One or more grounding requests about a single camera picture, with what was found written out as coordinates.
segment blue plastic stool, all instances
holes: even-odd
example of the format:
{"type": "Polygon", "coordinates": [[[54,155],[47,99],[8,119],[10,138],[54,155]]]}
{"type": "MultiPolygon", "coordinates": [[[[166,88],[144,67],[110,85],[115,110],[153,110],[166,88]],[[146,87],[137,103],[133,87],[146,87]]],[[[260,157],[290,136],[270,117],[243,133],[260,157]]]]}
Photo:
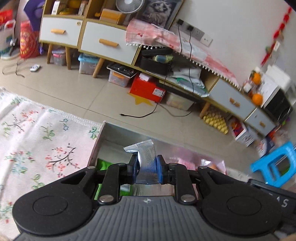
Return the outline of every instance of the blue plastic stool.
{"type": "Polygon", "coordinates": [[[296,152],[292,143],[287,142],[286,144],[280,146],[272,153],[260,158],[258,161],[251,164],[250,168],[252,172],[260,170],[267,184],[277,188],[281,187],[291,177],[293,177],[294,174],[296,174],[296,152]],[[290,168],[284,175],[281,176],[275,163],[280,157],[285,155],[290,162],[290,168]]]}

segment orange drawer handle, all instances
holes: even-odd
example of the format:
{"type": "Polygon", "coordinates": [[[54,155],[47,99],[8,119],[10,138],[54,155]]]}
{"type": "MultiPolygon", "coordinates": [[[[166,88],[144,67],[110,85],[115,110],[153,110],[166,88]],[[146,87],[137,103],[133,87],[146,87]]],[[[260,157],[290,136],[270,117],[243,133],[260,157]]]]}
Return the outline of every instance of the orange drawer handle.
{"type": "Polygon", "coordinates": [[[236,106],[236,107],[240,107],[240,103],[239,103],[239,102],[236,102],[234,99],[230,98],[229,101],[230,101],[230,103],[233,104],[234,106],[236,106]]]}
{"type": "Polygon", "coordinates": [[[109,40],[106,40],[106,39],[99,39],[99,42],[101,44],[105,44],[105,45],[108,45],[108,46],[111,46],[111,47],[114,47],[114,48],[116,48],[118,46],[118,43],[115,43],[115,42],[112,42],[112,41],[109,41],[109,40]]]}
{"type": "Polygon", "coordinates": [[[54,34],[64,34],[66,32],[66,30],[53,28],[53,29],[51,29],[51,32],[54,34]]]}
{"type": "Polygon", "coordinates": [[[260,121],[260,126],[262,126],[263,128],[265,128],[265,124],[262,121],[260,121]]]}

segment cat poster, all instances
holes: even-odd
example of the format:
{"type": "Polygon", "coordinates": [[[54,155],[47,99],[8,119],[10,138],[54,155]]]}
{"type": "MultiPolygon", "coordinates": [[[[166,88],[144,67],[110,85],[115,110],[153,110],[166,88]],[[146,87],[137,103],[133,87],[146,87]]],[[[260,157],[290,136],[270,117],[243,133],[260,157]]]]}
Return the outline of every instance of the cat poster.
{"type": "Polygon", "coordinates": [[[137,18],[169,29],[182,3],[183,0],[146,0],[137,18]]]}

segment logo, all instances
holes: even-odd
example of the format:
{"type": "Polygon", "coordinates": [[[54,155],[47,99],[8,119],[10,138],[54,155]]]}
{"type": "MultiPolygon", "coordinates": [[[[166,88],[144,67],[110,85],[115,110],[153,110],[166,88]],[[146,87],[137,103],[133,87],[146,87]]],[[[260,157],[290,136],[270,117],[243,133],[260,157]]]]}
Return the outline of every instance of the logo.
{"type": "Polygon", "coordinates": [[[143,202],[146,203],[146,204],[148,204],[148,203],[152,202],[152,200],[150,198],[146,198],[146,199],[144,199],[143,202]]]}

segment black cord on floor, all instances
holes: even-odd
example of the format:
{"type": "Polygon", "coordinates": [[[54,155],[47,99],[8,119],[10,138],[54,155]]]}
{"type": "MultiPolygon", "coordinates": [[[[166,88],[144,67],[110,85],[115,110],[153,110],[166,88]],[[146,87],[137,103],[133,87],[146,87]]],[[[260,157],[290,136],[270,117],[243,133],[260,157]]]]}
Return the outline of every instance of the black cord on floor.
{"type": "MultiPolygon", "coordinates": [[[[180,44],[181,44],[181,52],[182,52],[182,42],[181,42],[181,35],[180,35],[180,30],[179,30],[179,26],[178,26],[178,32],[179,32],[179,37],[180,37],[180,44]]],[[[189,44],[190,44],[190,55],[189,55],[189,60],[191,60],[191,53],[192,53],[192,45],[191,45],[191,32],[190,32],[190,38],[189,38],[189,44]]],[[[166,82],[166,79],[167,79],[167,76],[169,74],[170,71],[168,71],[167,75],[165,76],[165,80],[163,82],[163,89],[164,89],[164,86],[165,86],[165,82],[166,82]]],[[[189,79],[190,79],[190,82],[192,84],[192,96],[194,94],[194,85],[193,85],[193,82],[191,80],[191,77],[190,77],[190,67],[189,67],[189,79]]],[[[151,114],[154,113],[154,111],[156,110],[157,106],[159,105],[159,102],[156,103],[156,106],[155,108],[153,109],[153,111],[151,111],[150,113],[146,114],[146,115],[142,115],[142,116],[134,116],[134,115],[126,115],[126,114],[122,114],[120,113],[119,115],[121,116],[128,116],[128,117],[134,117],[134,118],[143,118],[143,117],[146,117],[146,116],[149,116],[151,114]]],[[[169,110],[167,110],[165,107],[163,107],[162,105],[160,105],[162,108],[164,108],[171,116],[173,117],[186,117],[188,115],[190,115],[192,113],[192,111],[190,111],[188,114],[186,115],[173,115],[171,112],[169,112],[169,110]]]]}
{"type": "MultiPolygon", "coordinates": [[[[166,78],[167,78],[167,76],[168,76],[168,73],[167,73],[167,75],[165,76],[165,81],[164,81],[163,85],[164,85],[165,82],[166,82],[166,78]]],[[[146,114],[146,115],[142,115],[142,116],[134,116],[134,115],[125,115],[125,114],[122,114],[122,113],[121,113],[120,115],[121,115],[121,116],[134,117],[134,118],[143,118],[143,117],[149,116],[149,115],[151,115],[152,113],[154,113],[154,111],[156,110],[156,107],[158,106],[159,102],[156,103],[156,106],[155,106],[154,110],[151,111],[150,113],[146,114]]]]}
{"type": "Polygon", "coordinates": [[[2,74],[3,75],[9,75],[9,74],[16,74],[16,76],[21,76],[23,78],[25,78],[25,76],[23,76],[22,74],[18,74],[17,71],[18,71],[18,66],[21,65],[23,62],[25,62],[26,60],[25,59],[20,59],[20,61],[17,61],[15,64],[10,64],[10,65],[7,65],[7,66],[4,66],[3,69],[2,69],[2,74]],[[9,67],[13,67],[13,66],[16,66],[15,68],[15,71],[10,71],[10,72],[6,72],[4,73],[4,70],[6,68],[9,68],[9,67]]]}

